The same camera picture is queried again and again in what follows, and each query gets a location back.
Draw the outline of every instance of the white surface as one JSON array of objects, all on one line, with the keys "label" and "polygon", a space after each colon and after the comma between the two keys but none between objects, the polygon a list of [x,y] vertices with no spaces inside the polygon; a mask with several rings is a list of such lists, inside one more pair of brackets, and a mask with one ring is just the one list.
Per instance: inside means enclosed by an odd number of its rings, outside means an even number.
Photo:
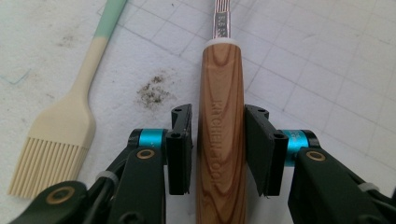
[{"label": "white surface", "polygon": [[[0,2],[0,218],[29,201],[7,195],[36,115],[71,87],[105,0]],[[90,186],[135,128],[170,128],[170,110],[193,104],[196,139],[200,63],[211,38],[212,0],[130,0],[90,93],[96,135],[79,180]],[[232,37],[243,52],[247,104],[278,129],[310,129],[322,146],[388,196],[396,186],[396,2],[232,0]],[[169,92],[145,105],[155,76]],[[258,198],[247,182],[248,223],[292,223],[287,199]],[[191,195],[167,196],[168,223],[194,223]]]}]

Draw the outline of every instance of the pastry brush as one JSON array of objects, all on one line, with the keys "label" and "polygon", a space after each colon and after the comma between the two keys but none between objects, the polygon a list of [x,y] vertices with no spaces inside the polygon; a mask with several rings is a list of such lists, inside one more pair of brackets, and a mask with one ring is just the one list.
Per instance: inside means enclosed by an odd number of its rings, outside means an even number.
[{"label": "pastry brush", "polygon": [[197,154],[197,223],[245,223],[246,165],[241,49],[230,37],[230,0],[217,0],[203,53]]},{"label": "pastry brush", "polygon": [[8,194],[34,198],[51,185],[77,178],[95,133],[88,92],[125,3],[107,0],[70,92],[41,112],[27,134]]}]

